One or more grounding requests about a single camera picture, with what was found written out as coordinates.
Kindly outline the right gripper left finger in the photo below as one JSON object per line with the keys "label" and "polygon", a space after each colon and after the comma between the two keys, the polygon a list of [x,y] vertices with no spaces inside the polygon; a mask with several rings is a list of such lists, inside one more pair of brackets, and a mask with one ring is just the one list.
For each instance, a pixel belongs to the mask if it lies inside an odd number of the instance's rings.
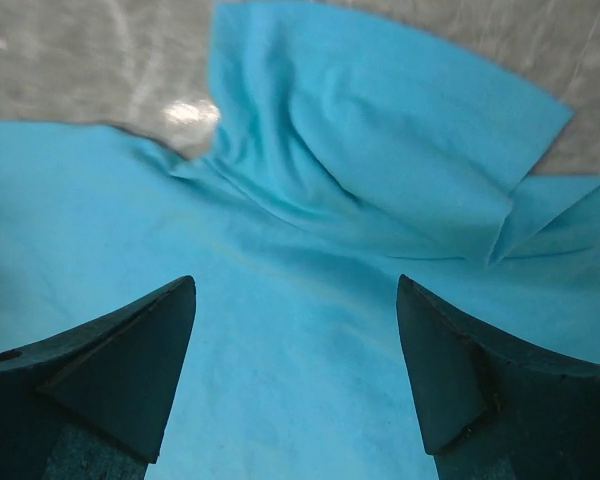
{"label": "right gripper left finger", "polygon": [[142,479],[157,462],[190,341],[180,277],[0,353],[0,479]]}

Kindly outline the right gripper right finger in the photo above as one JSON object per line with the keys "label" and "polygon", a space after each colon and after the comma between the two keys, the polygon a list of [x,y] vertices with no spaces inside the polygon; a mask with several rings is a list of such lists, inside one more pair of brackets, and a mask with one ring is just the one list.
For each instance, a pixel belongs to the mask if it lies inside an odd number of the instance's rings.
{"label": "right gripper right finger", "polygon": [[441,479],[600,479],[600,365],[472,317],[407,276],[397,321]]}

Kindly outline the turquoise t-shirt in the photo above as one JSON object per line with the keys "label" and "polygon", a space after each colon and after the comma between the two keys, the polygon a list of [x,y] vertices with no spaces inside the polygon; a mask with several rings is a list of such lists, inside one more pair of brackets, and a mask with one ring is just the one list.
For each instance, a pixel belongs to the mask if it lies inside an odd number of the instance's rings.
{"label": "turquoise t-shirt", "polygon": [[572,112],[352,9],[224,3],[194,161],[0,121],[0,351],[184,275],[197,313],[153,479],[432,479],[401,276],[600,364],[600,176],[536,175]]}

